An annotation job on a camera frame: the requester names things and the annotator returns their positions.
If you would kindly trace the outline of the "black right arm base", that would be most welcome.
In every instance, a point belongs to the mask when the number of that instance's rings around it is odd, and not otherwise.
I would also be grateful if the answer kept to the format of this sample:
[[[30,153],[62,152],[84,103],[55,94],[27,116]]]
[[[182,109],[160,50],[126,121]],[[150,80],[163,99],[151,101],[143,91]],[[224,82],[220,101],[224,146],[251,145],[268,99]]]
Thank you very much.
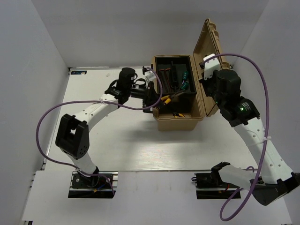
[[[225,188],[227,185],[214,173],[195,173],[191,178],[196,187],[201,188]]]

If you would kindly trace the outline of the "tan plastic toolbox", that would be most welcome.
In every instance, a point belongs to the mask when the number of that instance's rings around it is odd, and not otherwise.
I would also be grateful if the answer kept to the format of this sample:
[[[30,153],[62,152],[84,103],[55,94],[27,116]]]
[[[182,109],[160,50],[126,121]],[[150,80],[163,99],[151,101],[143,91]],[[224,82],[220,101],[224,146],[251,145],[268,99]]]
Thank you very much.
[[[168,105],[164,105],[162,102],[161,105],[147,110],[157,121],[159,131],[193,130],[198,122],[216,113],[218,110],[217,105],[211,97],[205,95],[203,85],[200,83],[200,80],[203,78],[204,68],[200,67],[199,64],[203,61],[204,57],[210,54],[217,55],[221,52],[222,49],[216,25],[208,18],[203,24],[193,53],[188,55],[192,62],[196,94],[187,95],[184,93],[174,98]],[[151,68],[155,71],[153,66],[154,57],[152,58]],[[154,89],[157,93],[161,93],[165,96],[162,93],[163,88],[161,81],[154,82]],[[175,118],[173,113],[181,113],[185,118]]]

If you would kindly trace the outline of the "yellow black combination pliers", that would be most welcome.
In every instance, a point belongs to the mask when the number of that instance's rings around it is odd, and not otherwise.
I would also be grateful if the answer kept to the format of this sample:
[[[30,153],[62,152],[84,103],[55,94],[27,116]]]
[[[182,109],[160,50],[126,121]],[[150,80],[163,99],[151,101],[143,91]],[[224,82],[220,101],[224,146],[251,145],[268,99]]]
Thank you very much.
[[[173,94],[171,94],[171,95],[163,96],[163,97],[161,97],[160,100],[163,102],[164,105],[168,105],[169,103],[172,102],[172,100],[173,100],[174,98],[177,98],[178,96],[180,96],[180,95],[182,95],[182,94],[184,94],[184,93],[185,93],[185,90],[180,90],[180,91],[175,92],[175,93],[173,93]]]

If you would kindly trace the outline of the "yellow black needle-nose pliers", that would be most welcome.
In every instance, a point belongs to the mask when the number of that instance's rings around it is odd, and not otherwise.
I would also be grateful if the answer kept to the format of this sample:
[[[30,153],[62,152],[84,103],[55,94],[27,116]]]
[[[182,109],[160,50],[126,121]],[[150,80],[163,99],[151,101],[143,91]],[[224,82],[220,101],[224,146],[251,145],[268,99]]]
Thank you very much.
[[[173,113],[173,116],[174,116],[175,118],[185,118],[185,116],[184,116],[183,114],[178,113],[178,112],[174,112],[174,113]]]

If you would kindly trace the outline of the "green orange stubby screwdriver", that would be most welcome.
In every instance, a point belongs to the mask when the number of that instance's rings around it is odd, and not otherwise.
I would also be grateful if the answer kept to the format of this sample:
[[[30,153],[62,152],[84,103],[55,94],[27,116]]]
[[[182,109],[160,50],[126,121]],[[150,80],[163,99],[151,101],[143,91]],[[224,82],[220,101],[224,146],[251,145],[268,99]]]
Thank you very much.
[[[180,89],[183,90],[183,91],[186,91],[188,88],[189,88],[189,82],[184,81],[184,82],[181,84]]]

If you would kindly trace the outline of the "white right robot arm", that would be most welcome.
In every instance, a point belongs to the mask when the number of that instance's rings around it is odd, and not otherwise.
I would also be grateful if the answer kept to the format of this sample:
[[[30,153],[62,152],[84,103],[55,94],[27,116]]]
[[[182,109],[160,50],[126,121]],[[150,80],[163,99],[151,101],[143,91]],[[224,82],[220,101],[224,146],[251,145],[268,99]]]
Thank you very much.
[[[256,163],[260,163],[263,144],[266,152],[253,197],[264,206],[300,186],[300,175],[295,173],[279,155],[270,139],[254,103],[241,96],[241,78],[233,70],[215,70],[200,80],[206,96],[212,97],[221,115],[239,134]]]

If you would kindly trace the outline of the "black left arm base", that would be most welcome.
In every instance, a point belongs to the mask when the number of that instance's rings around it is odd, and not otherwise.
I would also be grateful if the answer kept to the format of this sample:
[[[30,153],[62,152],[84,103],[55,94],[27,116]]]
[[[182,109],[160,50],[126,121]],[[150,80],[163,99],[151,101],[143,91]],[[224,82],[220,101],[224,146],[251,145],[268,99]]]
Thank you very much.
[[[86,177],[79,172],[73,172],[70,190],[72,191],[112,191],[117,189],[118,172],[105,172],[101,176]]]

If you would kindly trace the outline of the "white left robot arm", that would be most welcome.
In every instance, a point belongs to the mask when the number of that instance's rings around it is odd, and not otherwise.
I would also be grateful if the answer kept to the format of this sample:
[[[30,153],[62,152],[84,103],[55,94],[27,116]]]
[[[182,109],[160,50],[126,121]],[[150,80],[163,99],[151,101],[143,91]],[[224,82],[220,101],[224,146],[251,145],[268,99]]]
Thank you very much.
[[[88,154],[89,135],[94,126],[110,113],[125,107],[129,98],[142,99],[141,111],[154,108],[160,102],[162,94],[154,89],[154,82],[160,81],[157,73],[148,67],[143,69],[143,75],[141,81],[145,84],[138,86],[136,71],[130,67],[122,68],[119,77],[98,100],[90,101],[87,108],[73,115],[65,114],[60,119],[55,144],[72,160],[72,167],[83,176],[88,187],[99,182],[99,169]]]

